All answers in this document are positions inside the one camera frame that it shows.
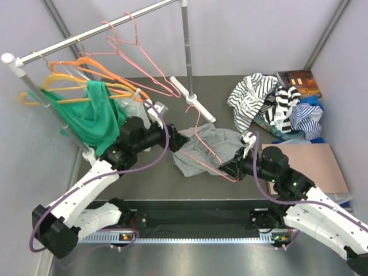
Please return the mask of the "grey tank top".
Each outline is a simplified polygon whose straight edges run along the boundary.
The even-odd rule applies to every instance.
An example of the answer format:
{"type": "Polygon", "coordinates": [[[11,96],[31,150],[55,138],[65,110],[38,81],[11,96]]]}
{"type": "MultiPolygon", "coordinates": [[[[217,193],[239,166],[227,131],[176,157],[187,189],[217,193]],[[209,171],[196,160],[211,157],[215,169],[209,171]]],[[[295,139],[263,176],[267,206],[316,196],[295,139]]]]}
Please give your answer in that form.
{"type": "Polygon", "coordinates": [[[173,160],[185,177],[209,173],[212,176],[228,178],[219,167],[231,160],[243,146],[240,133],[216,128],[212,123],[188,128],[180,133],[187,136],[189,141],[173,153],[173,160]]]}

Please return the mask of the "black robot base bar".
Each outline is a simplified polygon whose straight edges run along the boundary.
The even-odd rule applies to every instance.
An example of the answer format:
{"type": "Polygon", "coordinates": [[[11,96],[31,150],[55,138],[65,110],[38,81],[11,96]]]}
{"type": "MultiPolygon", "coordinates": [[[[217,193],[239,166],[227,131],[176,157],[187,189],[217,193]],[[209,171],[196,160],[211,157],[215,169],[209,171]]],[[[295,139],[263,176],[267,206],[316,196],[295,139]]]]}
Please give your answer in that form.
{"type": "Polygon", "coordinates": [[[119,226],[142,238],[251,237],[283,228],[268,200],[126,200],[119,226]]]}

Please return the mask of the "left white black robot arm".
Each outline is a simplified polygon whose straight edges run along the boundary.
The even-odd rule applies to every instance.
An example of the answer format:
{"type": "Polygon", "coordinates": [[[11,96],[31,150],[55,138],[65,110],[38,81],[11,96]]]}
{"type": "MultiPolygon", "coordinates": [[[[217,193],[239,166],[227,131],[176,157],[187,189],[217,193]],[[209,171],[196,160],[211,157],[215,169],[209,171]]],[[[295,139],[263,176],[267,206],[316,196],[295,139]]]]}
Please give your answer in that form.
{"type": "Polygon", "coordinates": [[[145,128],[139,117],[126,119],[117,140],[84,177],[48,206],[34,208],[30,251],[47,250],[62,259],[88,235],[112,225],[126,227],[131,219],[130,208],[123,200],[113,198],[93,210],[87,207],[123,175],[153,167],[167,151],[177,152],[188,141],[173,124],[154,122],[145,128]]]}

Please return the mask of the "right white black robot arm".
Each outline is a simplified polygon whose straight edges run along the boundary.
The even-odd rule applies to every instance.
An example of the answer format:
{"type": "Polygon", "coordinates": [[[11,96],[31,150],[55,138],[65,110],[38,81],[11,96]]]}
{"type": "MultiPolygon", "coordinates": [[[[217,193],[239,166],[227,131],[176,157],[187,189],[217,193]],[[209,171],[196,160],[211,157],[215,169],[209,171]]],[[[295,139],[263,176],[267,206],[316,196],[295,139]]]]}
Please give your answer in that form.
{"type": "Polygon", "coordinates": [[[289,165],[277,147],[235,156],[219,169],[237,179],[251,175],[273,183],[278,198],[261,215],[268,228],[289,227],[335,251],[358,275],[367,275],[367,224],[333,202],[311,179],[289,165]]]}

